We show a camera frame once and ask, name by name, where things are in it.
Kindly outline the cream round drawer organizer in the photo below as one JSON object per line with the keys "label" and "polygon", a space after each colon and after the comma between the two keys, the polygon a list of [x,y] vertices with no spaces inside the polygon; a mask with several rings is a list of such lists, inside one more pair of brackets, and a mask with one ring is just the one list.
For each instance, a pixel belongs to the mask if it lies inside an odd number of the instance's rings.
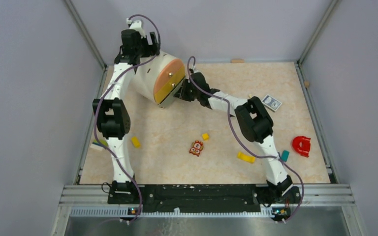
{"label": "cream round drawer organizer", "polygon": [[152,61],[137,68],[131,84],[140,95],[166,108],[175,100],[174,95],[185,77],[183,61],[160,51]]}

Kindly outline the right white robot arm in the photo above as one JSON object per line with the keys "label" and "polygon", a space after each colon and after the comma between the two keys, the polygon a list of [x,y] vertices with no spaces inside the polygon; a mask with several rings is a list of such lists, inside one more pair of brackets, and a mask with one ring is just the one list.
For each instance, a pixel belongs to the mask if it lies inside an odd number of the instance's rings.
{"label": "right white robot arm", "polygon": [[[186,69],[187,78],[180,88],[178,98],[189,102],[196,100],[203,107],[225,112],[230,130],[239,145],[248,154],[262,161],[270,199],[276,203],[283,202],[294,187],[289,172],[297,177],[299,174],[281,160],[274,140],[274,122],[261,100],[256,96],[238,98],[209,87],[202,72],[196,68],[194,56],[188,59]],[[236,118],[242,136],[262,152],[261,156],[254,154],[242,143],[235,132],[232,117]]]}

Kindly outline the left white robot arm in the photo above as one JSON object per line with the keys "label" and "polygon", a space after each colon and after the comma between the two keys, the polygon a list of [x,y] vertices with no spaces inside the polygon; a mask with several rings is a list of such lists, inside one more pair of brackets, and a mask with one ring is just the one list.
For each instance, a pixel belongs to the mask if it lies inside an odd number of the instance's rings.
{"label": "left white robot arm", "polygon": [[114,71],[109,85],[101,98],[95,99],[94,133],[100,132],[106,138],[103,148],[112,157],[114,177],[110,193],[119,194],[126,203],[133,203],[141,195],[133,177],[127,150],[127,135],[131,120],[124,103],[131,80],[137,69],[150,63],[159,55],[161,37],[158,30],[150,33],[152,44],[147,40],[143,20],[152,20],[142,14],[134,14],[126,19],[128,29],[122,31],[122,45],[115,59]]}

